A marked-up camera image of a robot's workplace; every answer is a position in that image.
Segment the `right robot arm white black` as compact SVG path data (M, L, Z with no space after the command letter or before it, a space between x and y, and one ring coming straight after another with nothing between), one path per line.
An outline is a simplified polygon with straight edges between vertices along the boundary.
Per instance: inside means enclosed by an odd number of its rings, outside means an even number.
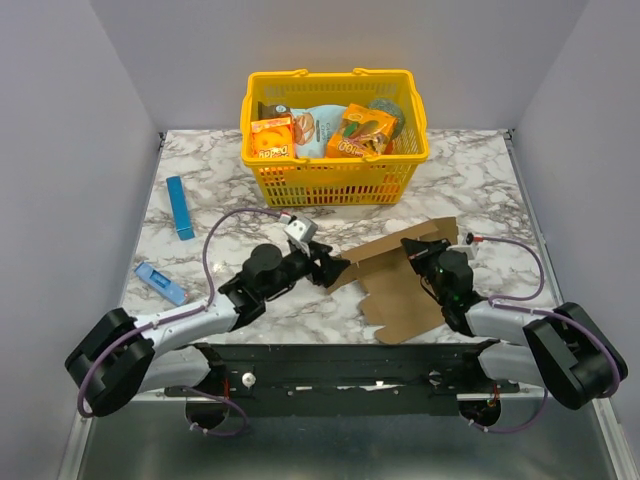
M575 302L554 309L528 308L527 297L480 295L469 264L484 237L401 241L423 290L439 305L445 323L468 337L494 339L460 367L460 379L480 392L495 380L546 389L566 408L615 394L628 376L626 362L586 310Z

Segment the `brown cardboard box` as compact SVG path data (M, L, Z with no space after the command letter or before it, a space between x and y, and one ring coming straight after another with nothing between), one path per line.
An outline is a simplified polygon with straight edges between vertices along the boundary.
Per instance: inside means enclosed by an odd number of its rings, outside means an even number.
M341 257L350 265L328 291L359 283L366 293L359 309L383 344L400 344L441 327L441 307L423 291L401 240L447 239L455 244L458 233L454 217L441 217L349 249Z

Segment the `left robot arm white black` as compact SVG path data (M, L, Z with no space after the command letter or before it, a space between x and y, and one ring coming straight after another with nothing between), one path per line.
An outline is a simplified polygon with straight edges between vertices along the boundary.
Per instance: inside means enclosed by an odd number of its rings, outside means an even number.
M139 392L169 386L153 376L153 363L192 341L249 325L265 313L268 302L303 278L331 287L350 265L331 251L312 241L308 248L293 247L284 255L275 245L261 244L211 299L139 317L121 307L107 312L65 361L78 387L78 413L104 417Z

